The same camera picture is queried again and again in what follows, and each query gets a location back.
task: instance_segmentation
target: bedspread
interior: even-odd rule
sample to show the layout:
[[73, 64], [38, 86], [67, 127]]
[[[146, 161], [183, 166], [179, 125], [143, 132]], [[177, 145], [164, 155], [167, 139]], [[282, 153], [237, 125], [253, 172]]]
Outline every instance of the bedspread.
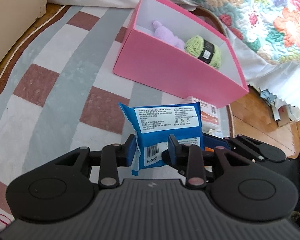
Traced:
[[300, 64], [300, 0], [184, 1], [209, 9], [268, 63]]

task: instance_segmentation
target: yarn skein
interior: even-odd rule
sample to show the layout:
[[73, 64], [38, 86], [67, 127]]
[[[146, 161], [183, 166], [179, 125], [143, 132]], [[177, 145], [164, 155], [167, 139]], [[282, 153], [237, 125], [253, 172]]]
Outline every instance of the yarn skein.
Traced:
[[[208, 48], [206, 48], [207, 52], [205, 51], [205, 46], [204, 46], [205, 43], [211, 45], [211, 47], [214, 48], [214, 53], [210, 59], [210, 62], [206, 61], [208, 58], [210, 58], [211, 52], [209, 51], [210, 49], [208, 49]], [[218, 68], [221, 65], [221, 50], [219, 49], [219, 47], [208, 41], [205, 41], [199, 35], [194, 36], [191, 39], [189, 39], [186, 42], [185, 49], [186, 49], [186, 52], [189, 53], [190, 55], [192, 55], [196, 58], [199, 58], [200, 60], [206, 62], [207, 64], [209, 64], [210, 66], [212, 66], [214, 68]]]

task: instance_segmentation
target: pink box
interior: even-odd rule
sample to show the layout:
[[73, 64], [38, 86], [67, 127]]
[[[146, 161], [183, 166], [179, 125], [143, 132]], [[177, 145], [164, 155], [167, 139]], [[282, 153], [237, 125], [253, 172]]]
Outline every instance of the pink box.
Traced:
[[[222, 63], [215, 69], [157, 38], [157, 20], [183, 41], [200, 35], [219, 46]], [[113, 72], [180, 98], [193, 96], [217, 108], [249, 92], [229, 40], [197, 16], [168, 0], [140, 0], [118, 53]]]

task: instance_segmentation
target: orange label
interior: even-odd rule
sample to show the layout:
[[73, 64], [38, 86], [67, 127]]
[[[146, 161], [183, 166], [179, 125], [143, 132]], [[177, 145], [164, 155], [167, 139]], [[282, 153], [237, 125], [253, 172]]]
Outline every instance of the orange label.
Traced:
[[204, 149], [208, 152], [214, 152], [214, 149], [208, 148], [208, 147], [204, 147]]
[[218, 123], [218, 118], [213, 117], [203, 111], [201, 111], [201, 120], [205, 121], [205, 122], [210, 122], [210, 123], [214, 123], [214, 124], [219, 124]]

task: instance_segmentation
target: robotic arm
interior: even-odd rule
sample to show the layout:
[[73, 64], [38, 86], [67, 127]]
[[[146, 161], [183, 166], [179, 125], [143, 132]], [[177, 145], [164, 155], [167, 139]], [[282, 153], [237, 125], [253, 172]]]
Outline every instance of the robotic arm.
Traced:
[[[300, 240], [289, 220], [298, 202], [294, 161], [245, 136], [206, 136], [205, 145], [214, 150], [169, 136], [162, 159], [186, 176], [185, 185], [179, 179], [120, 185], [117, 167], [131, 165], [134, 135], [102, 151], [75, 149], [9, 184], [16, 220], [0, 239]], [[89, 181], [91, 166], [100, 166], [98, 184]]]

